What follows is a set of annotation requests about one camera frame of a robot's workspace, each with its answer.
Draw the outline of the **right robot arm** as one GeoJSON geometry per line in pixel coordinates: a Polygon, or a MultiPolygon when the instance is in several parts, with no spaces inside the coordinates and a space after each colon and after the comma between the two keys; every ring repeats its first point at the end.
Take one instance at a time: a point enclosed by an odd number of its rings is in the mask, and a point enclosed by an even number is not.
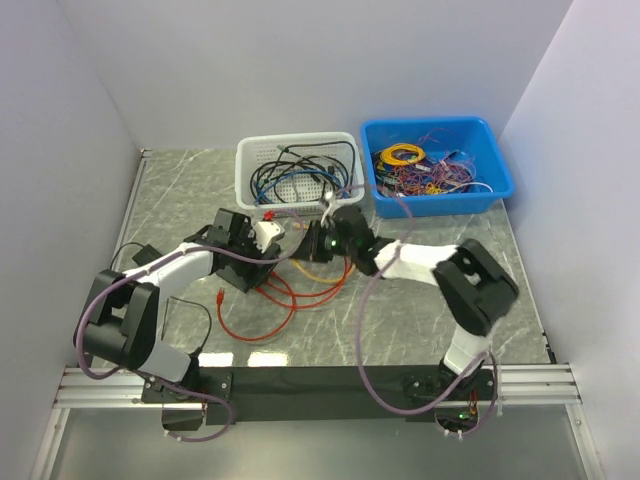
{"type": "Polygon", "coordinates": [[[372,278],[438,288],[455,322],[438,366],[441,390],[452,399],[473,390],[495,324],[520,294],[515,280],[479,241],[429,246],[383,237],[373,232],[360,208],[344,206],[312,221],[292,258],[327,263],[335,256],[372,278]]]}

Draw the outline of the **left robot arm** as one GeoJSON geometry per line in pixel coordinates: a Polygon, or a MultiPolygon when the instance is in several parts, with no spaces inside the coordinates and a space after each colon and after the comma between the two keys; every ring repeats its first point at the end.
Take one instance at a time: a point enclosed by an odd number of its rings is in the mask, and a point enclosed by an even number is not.
{"type": "Polygon", "coordinates": [[[194,399],[201,388],[198,356],[158,339],[161,304],[213,274],[243,292],[258,286],[279,261],[284,235],[273,220],[253,222],[221,209],[170,253],[125,272],[100,272],[73,337],[79,364],[86,369],[85,357],[98,357],[165,380],[180,402],[194,399]]]}

